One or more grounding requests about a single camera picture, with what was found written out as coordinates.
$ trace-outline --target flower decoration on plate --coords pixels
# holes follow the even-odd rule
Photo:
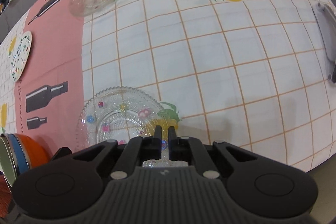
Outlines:
[[[93,122],[95,121],[95,119],[93,118],[92,115],[87,116],[87,117],[86,117],[86,120],[87,120],[87,122],[89,122],[89,123],[93,123]]]
[[[145,129],[143,127],[138,127],[136,129],[137,133],[139,133],[140,135],[143,135],[145,133]]]
[[[110,126],[107,122],[104,122],[101,129],[103,130],[103,132],[110,132]]]
[[[145,109],[140,110],[138,112],[138,117],[139,118],[147,118],[150,113],[151,113],[151,111],[148,108],[145,108]]]

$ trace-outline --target table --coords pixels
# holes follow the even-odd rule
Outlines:
[[[330,0],[119,0],[75,18],[62,0],[28,25],[45,4],[38,0],[0,46],[4,128],[51,154],[76,150],[84,104],[131,86],[177,107],[180,136],[225,140],[308,171],[336,152],[336,87],[311,9],[318,1],[335,9]],[[8,47],[28,30],[34,46],[14,84]],[[27,113],[25,96],[44,85],[68,88]],[[34,117],[47,123],[28,130]]]

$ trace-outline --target orange bowl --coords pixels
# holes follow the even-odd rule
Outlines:
[[[27,160],[30,161],[31,168],[38,167],[49,162],[50,157],[48,153],[36,141],[25,135],[15,135],[21,143],[25,156],[28,157]]]

